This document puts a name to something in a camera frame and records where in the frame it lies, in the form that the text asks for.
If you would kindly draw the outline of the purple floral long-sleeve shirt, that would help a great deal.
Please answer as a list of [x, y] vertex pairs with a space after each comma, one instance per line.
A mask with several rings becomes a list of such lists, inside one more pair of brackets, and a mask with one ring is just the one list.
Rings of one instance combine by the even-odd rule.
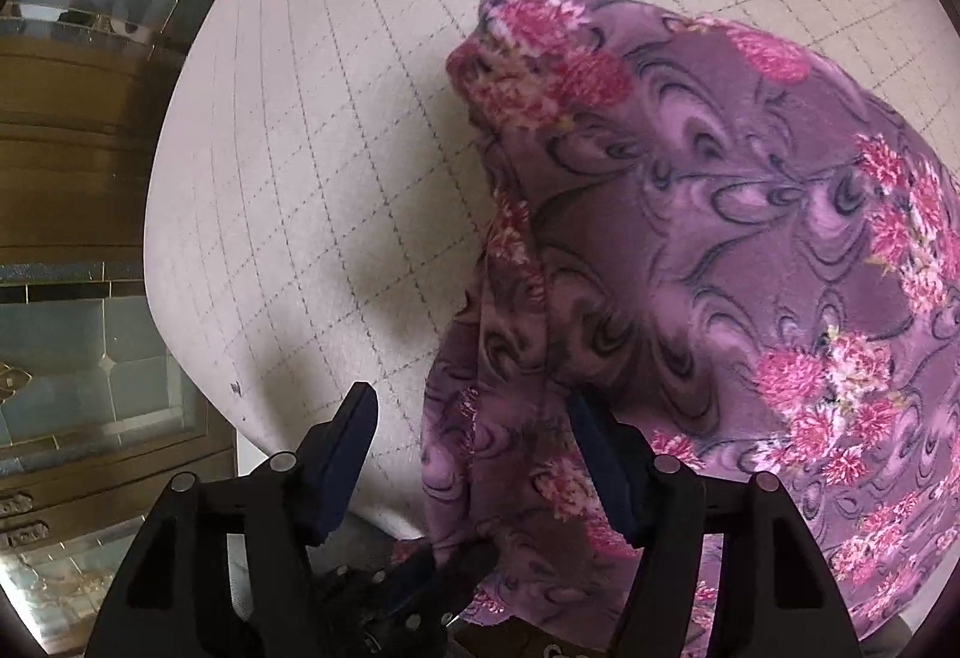
[[449, 56], [494, 213], [431, 367], [438, 555], [467, 621], [607, 647], [640, 556], [566, 415], [592, 394], [706, 476], [781, 479], [861, 638], [958, 538], [958, 187], [838, 64], [630, 0], [482, 0]]

